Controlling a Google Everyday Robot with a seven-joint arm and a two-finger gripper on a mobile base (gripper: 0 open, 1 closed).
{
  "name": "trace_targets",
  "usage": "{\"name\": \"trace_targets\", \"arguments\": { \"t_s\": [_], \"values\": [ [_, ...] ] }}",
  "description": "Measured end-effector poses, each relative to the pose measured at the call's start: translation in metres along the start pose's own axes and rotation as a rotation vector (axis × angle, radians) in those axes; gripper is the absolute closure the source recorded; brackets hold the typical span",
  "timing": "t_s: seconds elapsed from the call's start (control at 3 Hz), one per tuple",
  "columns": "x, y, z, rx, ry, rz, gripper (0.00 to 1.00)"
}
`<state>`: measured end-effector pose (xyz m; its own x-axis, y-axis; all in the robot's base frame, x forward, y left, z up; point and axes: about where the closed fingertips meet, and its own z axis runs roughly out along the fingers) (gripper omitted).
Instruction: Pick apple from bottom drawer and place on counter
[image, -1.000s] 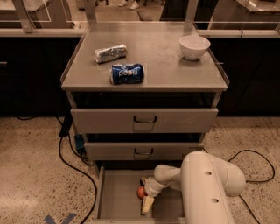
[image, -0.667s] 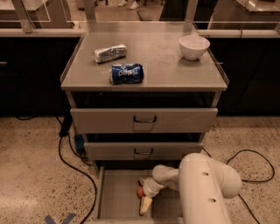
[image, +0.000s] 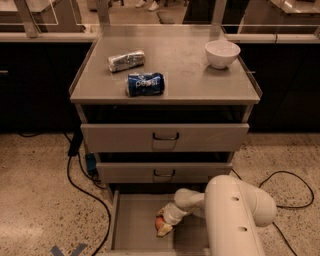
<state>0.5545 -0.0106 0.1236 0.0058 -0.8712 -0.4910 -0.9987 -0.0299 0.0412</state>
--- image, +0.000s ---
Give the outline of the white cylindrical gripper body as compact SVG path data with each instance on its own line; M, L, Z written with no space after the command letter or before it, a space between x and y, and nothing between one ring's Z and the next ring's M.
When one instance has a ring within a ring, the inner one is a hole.
M179 209L174 203L168 203L163 208L163 219L166 224L177 225L185 216L185 212Z

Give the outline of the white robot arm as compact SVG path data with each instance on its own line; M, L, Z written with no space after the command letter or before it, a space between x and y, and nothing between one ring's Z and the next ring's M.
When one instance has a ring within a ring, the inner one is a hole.
M181 188L161 208L155 221L159 237L166 236L184 217L204 212L210 256L265 256L257 229L272 224L274 199L238 178L212 178L203 193Z

